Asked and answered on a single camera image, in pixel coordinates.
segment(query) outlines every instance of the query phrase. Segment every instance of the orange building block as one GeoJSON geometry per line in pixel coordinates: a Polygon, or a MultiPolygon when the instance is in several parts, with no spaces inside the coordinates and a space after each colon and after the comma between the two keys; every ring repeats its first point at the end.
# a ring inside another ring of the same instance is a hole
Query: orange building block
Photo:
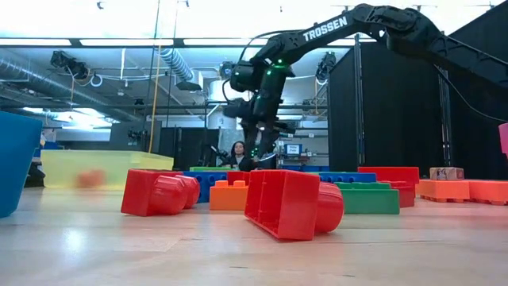
{"type": "Polygon", "coordinates": [[[244,181],[235,181],[228,186],[228,181],[219,180],[210,188],[210,209],[212,211],[243,211],[247,201],[247,190],[244,181]]]}
{"type": "Polygon", "coordinates": [[[465,180],[420,180],[416,193],[423,199],[439,203],[446,203],[448,200],[463,203],[470,198],[469,182],[465,180]]]}
{"type": "Polygon", "coordinates": [[[469,195],[478,203],[503,206],[508,202],[508,182],[469,180],[469,195]]]}

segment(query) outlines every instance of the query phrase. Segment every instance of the brown block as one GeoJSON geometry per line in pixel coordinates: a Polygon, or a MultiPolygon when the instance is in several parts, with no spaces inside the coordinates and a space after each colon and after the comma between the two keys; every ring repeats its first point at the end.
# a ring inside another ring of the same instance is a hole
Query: brown block
{"type": "Polygon", "coordinates": [[[454,167],[437,167],[430,169],[431,180],[463,180],[464,170],[454,167]]]}

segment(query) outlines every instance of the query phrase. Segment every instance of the green building block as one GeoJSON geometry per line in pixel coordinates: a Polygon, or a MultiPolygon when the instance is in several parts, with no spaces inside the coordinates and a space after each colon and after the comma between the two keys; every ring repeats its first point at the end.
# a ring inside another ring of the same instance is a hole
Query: green building block
{"type": "Polygon", "coordinates": [[[227,172],[231,171],[231,168],[227,167],[190,167],[191,172],[227,172]]]}
{"type": "Polygon", "coordinates": [[[344,213],[350,215],[398,215],[398,190],[383,183],[335,183],[342,192],[344,213]]]}
{"type": "Polygon", "coordinates": [[[389,190],[390,184],[388,183],[335,183],[341,190],[342,189],[360,189],[360,190],[389,190]]]}

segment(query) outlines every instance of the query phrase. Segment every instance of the yellow translucent bin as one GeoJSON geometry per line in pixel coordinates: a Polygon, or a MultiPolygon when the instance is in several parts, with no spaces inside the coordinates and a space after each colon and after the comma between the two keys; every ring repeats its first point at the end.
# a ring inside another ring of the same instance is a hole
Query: yellow translucent bin
{"type": "Polygon", "coordinates": [[[173,169],[173,158],[136,151],[42,150],[45,187],[79,187],[83,174],[99,173],[101,189],[123,190],[131,168],[173,169]]]}

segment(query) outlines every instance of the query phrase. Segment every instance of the toy building block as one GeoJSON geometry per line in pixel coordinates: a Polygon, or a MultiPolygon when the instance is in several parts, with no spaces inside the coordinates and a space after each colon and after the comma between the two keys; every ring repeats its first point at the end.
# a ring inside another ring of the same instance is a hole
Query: toy building block
{"type": "Polygon", "coordinates": [[[191,172],[227,172],[231,171],[231,168],[227,167],[190,167],[191,172]]]}
{"type": "Polygon", "coordinates": [[[335,183],[342,191],[345,214],[398,215],[398,190],[385,183],[335,183]]]}
{"type": "Polygon", "coordinates": [[[503,206],[508,203],[508,182],[469,180],[469,196],[477,203],[503,206]]]}
{"type": "Polygon", "coordinates": [[[358,172],[375,173],[378,181],[407,182],[408,185],[420,181],[418,167],[358,167],[358,172]]]}
{"type": "Polygon", "coordinates": [[[415,186],[407,185],[407,182],[387,181],[380,183],[390,184],[392,189],[398,190],[398,206],[399,207],[414,207],[415,186]]]}
{"type": "Polygon", "coordinates": [[[358,172],[374,172],[379,182],[398,190],[400,207],[414,207],[415,188],[420,182],[418,167],[358,167],[358,172]]]}
{"type": "Polygon", "coordinates": [[[127,174],[121,212],[128,215],[176,215],[195,189],[176,176],[179,172],[131,169],[127,174]]]}
{"type": "Polygon", "coordinates": [[[341,191],[319,176],[288,170],[252,171],[245,216],[278,239],[312,240],[337,228],[341,191]]]}
{"type": "Polygon", "coordinates": [[[196,178],[199,183],[198,203],[210,201],[210,187],[215,186],[218,180],[227,180],[226,172],[184,172],[184,176],[196,178]]]}
{"type": "Polygon", "coordinates": [[[466,180],[420,180],[416,193],[423,199],[439,203],[463,203],[469,199],[469,182],[466,180]]]}
{"type": "Polygon", "coordinates": [[[185,202],[184,209],[192,208],[199,199],[199,183],[196,178],[176,175],[175,178],[181,179],[185,188],[187,189],[187,201],[185,202]]]}
{"type": "Polygon", "coordinates": [[[247,200],[248,187],[244,181],[235,181],[233,186],[228,181],[217,181],[210,188],[210,209],[212,211],[243,211],[247,200]]]}
{"type": "Polygon", "coordinates": [[[499,140],[501,141],[501,152],[508,156],[508,123],[503,123],[499,128],[499,140]]]}
{"type": "Polygon", "coordinates": [[[375,182],[374,173],[357,173],[357,172],[320,172],[322,182],[335,183],[335,182],[375,182]]]}
{"type": "Polygon", "coordinates": [[[431,180],[463,180],[464,170],[462,168],[431,168],[430,169],[431,180]]]}
{"type": "Polygon", "coordinates": [[[250,178],[250,172],[242,171],[229,171],[228,172],[228,184],[233,186],[233,183],[238,180],[243,180],[245,185],[248,186],[248,180],[250,178]]]}

